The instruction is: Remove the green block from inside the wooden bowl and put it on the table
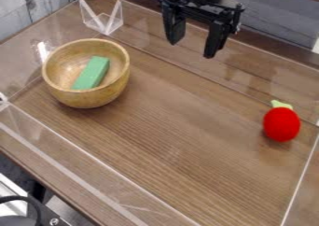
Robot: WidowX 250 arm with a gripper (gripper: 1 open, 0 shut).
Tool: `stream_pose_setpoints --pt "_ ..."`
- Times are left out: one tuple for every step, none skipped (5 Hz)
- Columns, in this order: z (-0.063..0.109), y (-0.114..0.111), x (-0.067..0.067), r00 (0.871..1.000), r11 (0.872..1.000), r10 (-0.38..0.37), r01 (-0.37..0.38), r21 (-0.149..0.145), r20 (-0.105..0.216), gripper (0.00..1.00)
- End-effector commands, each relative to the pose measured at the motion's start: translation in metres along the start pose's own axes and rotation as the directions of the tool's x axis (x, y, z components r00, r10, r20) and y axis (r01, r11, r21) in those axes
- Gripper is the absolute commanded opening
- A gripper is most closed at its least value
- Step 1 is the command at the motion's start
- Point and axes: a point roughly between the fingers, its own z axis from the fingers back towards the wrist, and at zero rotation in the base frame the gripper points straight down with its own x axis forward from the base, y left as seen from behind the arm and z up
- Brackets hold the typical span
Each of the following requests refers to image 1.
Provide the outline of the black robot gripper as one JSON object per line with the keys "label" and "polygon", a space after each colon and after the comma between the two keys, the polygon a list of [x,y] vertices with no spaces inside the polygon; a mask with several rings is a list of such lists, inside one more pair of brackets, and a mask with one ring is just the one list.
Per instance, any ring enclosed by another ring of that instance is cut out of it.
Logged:
{"label": "black robot gripper", "polygon": [[214,21],[206,40],[203,56],[212,59],[217,52],[224,49],[229,32],[237,34],[241,28],[241,15],[245,6],[237,0],[161,0],[163,26],[167,40],[177,45],[185,38],[186,18],[198,19],[202,22],[213,18],[228,21]]}

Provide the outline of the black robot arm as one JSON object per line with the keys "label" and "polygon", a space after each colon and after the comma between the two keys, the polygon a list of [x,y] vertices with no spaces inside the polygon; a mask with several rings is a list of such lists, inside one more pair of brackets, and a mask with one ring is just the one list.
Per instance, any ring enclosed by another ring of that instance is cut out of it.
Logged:
{"label": "black robot arm", "polygon": [[203,57],[212,59],[224,49],[230,34],[241,29],[246,8],[236,0],[159,0],[166,38],[177,45],[186,35],[191,19],[209,25]]}

